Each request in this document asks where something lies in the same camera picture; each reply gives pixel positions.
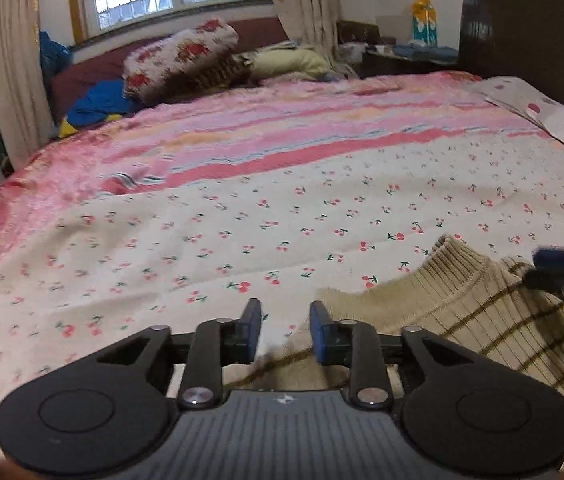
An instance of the bed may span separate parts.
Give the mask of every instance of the bed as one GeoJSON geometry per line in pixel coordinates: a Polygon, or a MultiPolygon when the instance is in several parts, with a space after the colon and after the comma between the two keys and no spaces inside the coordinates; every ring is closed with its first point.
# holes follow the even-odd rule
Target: bed
{"type": "Polygon", "coordinates": [[[127,334],[190,332],[248,298],[263,301],[265,358],[318,290],[405,276],[442,234],[494,259],[564,246],[564,145],[475,80],[236,89],[43,148],[0,188],[0,400],[127,334]]]}

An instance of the striped sweater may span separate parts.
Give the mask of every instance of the striped sweater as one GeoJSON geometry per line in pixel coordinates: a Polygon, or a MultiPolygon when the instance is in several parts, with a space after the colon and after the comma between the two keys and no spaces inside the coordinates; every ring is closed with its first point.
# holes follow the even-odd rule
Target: striped sweater
{"type": "MultiPolygon", "coordinates": [[[[396,334],[418,324],[507,365],[564,395],[564,302],[527,290],[521,276],[531,265],[504,258],[494,262],[465,243],[442,237],[414,273],[361,294],[326,289],[318,294],[334,319],[351,318],[396,334]]],[[[389,368],[393,384],[395,371],[389,368]]],[[[346,383],[342,367],[316,364],[305,325],[278,354],[225,370],[233,388],[315,390],[346,383]]]]}

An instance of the metal screw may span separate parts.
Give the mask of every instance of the metal screw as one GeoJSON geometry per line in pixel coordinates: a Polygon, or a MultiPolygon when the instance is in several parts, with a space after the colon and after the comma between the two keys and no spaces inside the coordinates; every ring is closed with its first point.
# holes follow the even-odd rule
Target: metal screw
{"type": "Polygon", "coordinates": [[[364,388],[358,391],[358,399],[365,404],[381,404],[389,398],[389,394],[382,388],[364,388]]]}
{"type": "Polygon", "coordinates": [[[204,386],[194,386],[182,394],[182,400],[187,404],[204,404],[213,399],[213,392],[204,386]]]}

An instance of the wooden panel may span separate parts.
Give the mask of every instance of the wooden panel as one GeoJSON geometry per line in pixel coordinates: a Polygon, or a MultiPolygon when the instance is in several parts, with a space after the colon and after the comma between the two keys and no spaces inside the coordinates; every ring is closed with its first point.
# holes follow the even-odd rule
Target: wooden panel
{"type": "Polygon", "coordinates": [[[517,76],[564,104],[564,0],[464,0],[459,66],[517,76]]]}

